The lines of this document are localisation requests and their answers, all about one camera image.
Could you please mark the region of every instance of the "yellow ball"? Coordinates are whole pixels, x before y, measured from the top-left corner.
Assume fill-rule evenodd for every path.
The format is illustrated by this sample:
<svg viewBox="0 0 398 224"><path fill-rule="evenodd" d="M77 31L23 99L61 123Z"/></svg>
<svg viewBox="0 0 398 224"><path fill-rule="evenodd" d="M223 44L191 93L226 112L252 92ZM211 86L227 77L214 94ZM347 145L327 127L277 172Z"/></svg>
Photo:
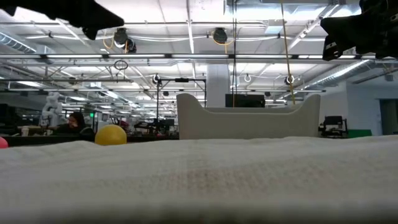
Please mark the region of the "yellow ball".
<svg viewBox="0 0 398 224"><path fill-rule="evenodd" d="M101 128L95 135L95 144L114 146L127 144L127 134L117 125L109 124Z"/></svg>

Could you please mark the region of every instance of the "black frame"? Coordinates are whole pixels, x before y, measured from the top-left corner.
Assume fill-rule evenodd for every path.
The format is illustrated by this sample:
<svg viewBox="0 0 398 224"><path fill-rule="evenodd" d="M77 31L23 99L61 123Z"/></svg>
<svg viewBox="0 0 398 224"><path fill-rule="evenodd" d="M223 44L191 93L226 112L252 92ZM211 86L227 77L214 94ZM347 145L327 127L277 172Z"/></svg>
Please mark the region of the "black frame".
<svg viewBox="0 0 398 224"><path fill-rule="evenodd" d="M160 85L159 83L165 81L166 83L164 85L162 85L162 88L159 88ZM199 81L202 81L205 83L205 88L202 88L199 83ZM205 107L207 104L207 83L206 83L206 79L202 78L202 79L196 79L196 78L158 78L156 81L156 121L159 122L159 92L165 88L167 86L167 84L169 84L170 82L177 82L177 83L187 83L187 82L195 82L204 92L205 92Z"/></svg>

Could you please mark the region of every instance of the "pink ball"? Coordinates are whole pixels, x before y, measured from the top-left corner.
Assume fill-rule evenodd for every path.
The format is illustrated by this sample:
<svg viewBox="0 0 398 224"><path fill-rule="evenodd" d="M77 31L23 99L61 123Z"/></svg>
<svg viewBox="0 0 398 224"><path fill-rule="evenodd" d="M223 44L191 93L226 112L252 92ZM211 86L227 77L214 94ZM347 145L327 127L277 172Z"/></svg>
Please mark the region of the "pink ball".
<svg viewBox="0 0 398 224"><path fill-rule="evenodd" d="M0 137L0 149L7 149L7 148L8 148L8 142L4 138Z"/></svg>

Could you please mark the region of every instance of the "green object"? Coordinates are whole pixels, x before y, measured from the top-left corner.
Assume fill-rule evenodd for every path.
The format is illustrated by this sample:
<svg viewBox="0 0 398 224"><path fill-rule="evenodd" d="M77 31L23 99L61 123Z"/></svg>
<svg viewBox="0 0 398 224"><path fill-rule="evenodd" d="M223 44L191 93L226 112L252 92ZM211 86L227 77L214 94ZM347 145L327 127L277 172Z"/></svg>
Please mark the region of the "green object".
<svg viewBox="0 0 398 224"><path fill-rule="evenodd" d="M359 130L359 129L348 130L348 138L361 138L368 136L373 136L372 130Z"/></svg>

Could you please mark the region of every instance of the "person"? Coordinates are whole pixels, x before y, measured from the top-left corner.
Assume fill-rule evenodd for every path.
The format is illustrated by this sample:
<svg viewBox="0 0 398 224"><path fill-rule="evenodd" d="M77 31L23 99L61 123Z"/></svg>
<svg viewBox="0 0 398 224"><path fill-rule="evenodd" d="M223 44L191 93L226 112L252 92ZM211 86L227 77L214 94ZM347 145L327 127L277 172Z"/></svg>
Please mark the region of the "person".
<svg viewBox="0 0 398 224"><path fill-rule="evenodd" d="M60 125L53 135L60 134L80 134L86 128L85 118L81 112L73 112L69 115L67 124Z"/></svg>

